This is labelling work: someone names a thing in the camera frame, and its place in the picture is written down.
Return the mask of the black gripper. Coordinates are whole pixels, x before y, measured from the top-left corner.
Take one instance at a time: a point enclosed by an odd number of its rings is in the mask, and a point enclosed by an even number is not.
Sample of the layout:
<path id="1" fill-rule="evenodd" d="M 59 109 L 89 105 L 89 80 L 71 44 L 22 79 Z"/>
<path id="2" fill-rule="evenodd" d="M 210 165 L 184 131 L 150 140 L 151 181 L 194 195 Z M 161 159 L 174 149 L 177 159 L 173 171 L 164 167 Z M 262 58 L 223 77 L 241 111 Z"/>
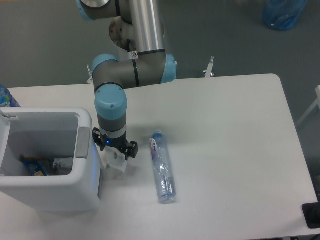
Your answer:
<path id="1" fill-rule="evenodd" d="M 109 138 L 106 134 L 102 134 L 99 128 L 94 127 L 92 130 L 92 139 L 101 152 L 103 152 L 106 147 L 115 148 L 125 155 L 126 161 L 128 161 L 129 158 L 135 159 L 137 156 L 138 143 L 135 141 L 128 142 L 126 132 L 120 137 Z"/>

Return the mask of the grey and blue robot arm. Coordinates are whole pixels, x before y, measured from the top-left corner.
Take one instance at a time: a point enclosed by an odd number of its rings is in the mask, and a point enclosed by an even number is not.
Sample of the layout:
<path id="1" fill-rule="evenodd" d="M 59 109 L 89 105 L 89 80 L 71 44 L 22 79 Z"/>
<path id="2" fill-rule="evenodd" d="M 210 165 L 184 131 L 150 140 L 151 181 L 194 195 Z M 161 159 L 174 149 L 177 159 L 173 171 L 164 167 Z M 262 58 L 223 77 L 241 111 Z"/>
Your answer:
<path id="1" fill-rule="evenodd" d="M 89 21 L 119 17 L 133 27 L 137 58 L 118 61 L 111 54 L 92 62 L 94 106 L 99 128 L 92 137 L 103 151 L 114 148 L 135 158 L 138 143 L 127 140 L 126 89 L 170 83 L 177 77 L 176 61 L 167 54 L 159 4 L 156 0 L 78 0 L 82 17 Z"/>

